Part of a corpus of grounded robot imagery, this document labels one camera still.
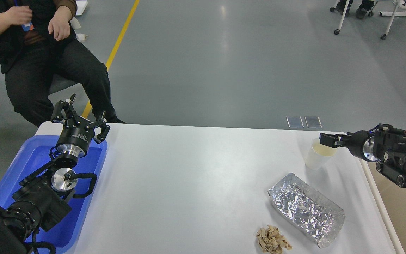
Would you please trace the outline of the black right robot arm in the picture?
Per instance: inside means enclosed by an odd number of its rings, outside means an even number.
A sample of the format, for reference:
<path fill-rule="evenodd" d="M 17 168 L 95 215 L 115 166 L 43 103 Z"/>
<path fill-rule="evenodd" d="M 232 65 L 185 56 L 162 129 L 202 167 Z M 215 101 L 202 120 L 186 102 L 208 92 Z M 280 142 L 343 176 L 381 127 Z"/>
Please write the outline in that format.
<path fill-rule="evenodd" d="M 320 144 L 345 147 L 362 160 L 376 162 L 376 170 L 388 180 L 406 188 L 406 129 L 378 124 L 370 130 L 347 134 L 320 133 Z"/>

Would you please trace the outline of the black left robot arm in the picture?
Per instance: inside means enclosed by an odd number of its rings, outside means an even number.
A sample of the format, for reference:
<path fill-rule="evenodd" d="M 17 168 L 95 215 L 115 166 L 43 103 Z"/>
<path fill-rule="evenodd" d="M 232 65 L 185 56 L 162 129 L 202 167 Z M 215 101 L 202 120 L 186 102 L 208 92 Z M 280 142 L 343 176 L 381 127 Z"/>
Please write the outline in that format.
<path fill-rule="evenodd" d="M 0 254 L 38 253 L 56 247 L 45 241 L 38 242 L 40 229 L 48 231 L 59 224 L 72 207 L 72 198 L 91 195 L 97 183 L 97 174 L 77 173 L 73 168 L 87 155 L 91 141 L 100 144 L 106 140 L 110 126 L 102 113 L 96 122 L 90 122 L 74 110 L 76 94 L 54 106 L 51 122 L 63 125 L 50 161 L 20 181 L 20 189 L 13 193 L 8 208 L 0 206 Z"/>

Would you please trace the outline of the person's right hand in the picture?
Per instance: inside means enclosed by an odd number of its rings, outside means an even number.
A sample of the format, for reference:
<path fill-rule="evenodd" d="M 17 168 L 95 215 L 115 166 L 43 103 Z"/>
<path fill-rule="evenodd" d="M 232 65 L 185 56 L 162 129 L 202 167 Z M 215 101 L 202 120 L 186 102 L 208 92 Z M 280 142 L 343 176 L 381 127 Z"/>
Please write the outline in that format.
<path fill-rule="evenodd" d="M 6 25 L 24 25 L 32 20 L 33 11 L 28 6 L 13 6 L 4 13 Z"/>

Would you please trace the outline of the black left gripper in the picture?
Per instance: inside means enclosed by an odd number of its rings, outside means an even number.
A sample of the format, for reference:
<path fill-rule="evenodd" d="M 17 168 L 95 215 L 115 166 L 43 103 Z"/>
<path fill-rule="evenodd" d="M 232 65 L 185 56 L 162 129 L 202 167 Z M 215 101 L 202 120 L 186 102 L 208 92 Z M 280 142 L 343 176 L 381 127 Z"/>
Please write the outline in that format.
<path fill-rule="evenodd" d="M 73 103 L 76 98 L 73 94 L 70 99 L 60 100 L 53 109 L 50 121 L 63 125 L 63 130 L 55 146 L 61 154 L 71 154 L 77 158 L 87 155 L 91 140 L 100 144 L 106 140 L 110 126 L 106 123 L 104 110 L 95 122 L 79 118 L 74 110 Z M 95 129 L 100 128 L 100 133 L 95 134 Z"/>

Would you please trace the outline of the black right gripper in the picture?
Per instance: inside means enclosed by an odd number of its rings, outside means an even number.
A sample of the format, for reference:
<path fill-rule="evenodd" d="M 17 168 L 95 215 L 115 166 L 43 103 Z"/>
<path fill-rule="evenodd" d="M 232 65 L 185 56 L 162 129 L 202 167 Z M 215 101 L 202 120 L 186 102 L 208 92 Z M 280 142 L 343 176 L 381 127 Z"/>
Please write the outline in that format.
<path fill-rule="evenodd" d="M 349 152 L 363 160 L 374 160 L 373 146 L 374 136 L 366 130 L 355 133 L 348 132 L 345 134 L 327 134 L 321 132 L 319 135 L 320 144 L 330 147 L 348 148 Z"/>

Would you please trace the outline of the person's left hand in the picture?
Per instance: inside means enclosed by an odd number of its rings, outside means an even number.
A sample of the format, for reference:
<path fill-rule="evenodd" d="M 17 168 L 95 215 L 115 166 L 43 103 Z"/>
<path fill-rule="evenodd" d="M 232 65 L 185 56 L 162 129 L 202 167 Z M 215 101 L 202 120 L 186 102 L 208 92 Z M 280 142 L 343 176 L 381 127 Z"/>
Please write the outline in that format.
<path fill-rule="evenodd" d="M 71 32 L 69 21 L 72 18 L 72 11 L 68 7 L 64 5 L 58 7 L 48 24 L 48 32 L 53 36 L 53 39 L 60 41 L 69 37 Z"/>

